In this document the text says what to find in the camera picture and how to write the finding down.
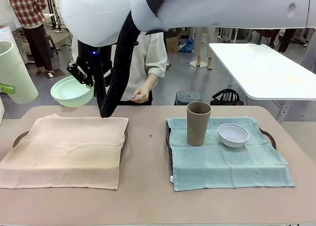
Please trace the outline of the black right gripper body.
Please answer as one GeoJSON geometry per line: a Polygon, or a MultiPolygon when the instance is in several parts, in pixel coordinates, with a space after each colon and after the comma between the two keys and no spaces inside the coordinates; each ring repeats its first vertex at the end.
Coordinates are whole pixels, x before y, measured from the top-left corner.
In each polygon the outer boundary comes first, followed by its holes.
{"type": "Polygon", "coordinates": [[[94,60],[100,61],[103,74],[112,69],[112,46],[94,47],[78,40],[77,65],[85,74],[91,74],[91,64],[94,60]]]}

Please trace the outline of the person's left hand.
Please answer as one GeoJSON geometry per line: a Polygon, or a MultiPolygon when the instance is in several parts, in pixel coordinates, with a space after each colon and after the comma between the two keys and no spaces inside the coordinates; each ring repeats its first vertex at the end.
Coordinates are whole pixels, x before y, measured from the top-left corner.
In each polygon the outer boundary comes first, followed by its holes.
{"type": "Polygon", "coordinates": [[[149,90],[147,88],[138,88],[131,97],[131,101],[141,104],[149,100],[149,90]]]}

